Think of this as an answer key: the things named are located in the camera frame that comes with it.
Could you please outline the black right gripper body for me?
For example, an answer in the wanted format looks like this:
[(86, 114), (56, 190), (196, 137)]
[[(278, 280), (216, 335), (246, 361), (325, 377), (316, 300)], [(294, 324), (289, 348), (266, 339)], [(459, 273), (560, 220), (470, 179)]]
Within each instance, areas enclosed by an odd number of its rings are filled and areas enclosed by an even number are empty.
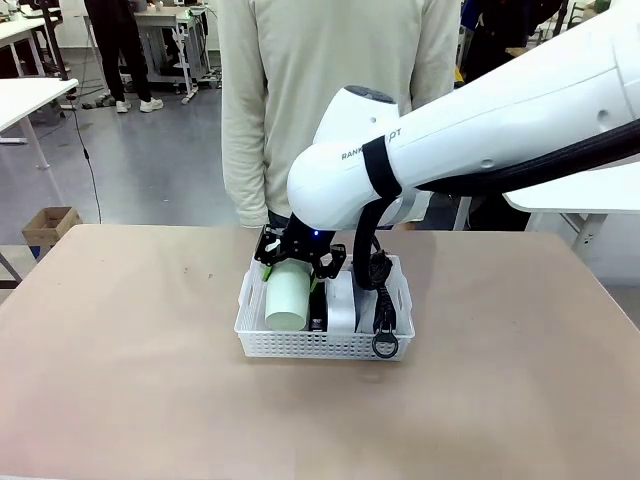
[(330, 253), (332, 240), (332, 231), (309, 227), (292, 214), (281, 237), (281, 253), (284, 259), (315, 265)]

